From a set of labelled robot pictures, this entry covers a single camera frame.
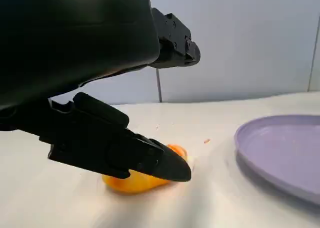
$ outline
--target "purple plate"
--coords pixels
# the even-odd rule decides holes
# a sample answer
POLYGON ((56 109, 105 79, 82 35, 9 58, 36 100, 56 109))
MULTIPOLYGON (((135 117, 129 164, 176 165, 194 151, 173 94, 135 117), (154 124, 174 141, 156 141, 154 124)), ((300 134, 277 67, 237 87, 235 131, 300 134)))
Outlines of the purple plate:
POLYGON ((294 196, 320 205, 320 116, 250 121, 235 134, 239 157, 257 174, 294 196))

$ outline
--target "orange object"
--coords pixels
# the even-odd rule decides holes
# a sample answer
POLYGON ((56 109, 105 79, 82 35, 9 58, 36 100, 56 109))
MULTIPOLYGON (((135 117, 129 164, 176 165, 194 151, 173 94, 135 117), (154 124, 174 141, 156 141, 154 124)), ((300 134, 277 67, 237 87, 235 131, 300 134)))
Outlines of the orange object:
MULTIPOLYGON (((183 159, 187 160, 187 152, 178 145, 168 145, 174 152, 183 159)), ((148 191, 152 188, 170 183, 168 180, 152 177, 140 172, 130 170, 130 177, 127 179, 118 179, 103 175, 103 181, 113 190, 122 193, 134 194, 148 191)))

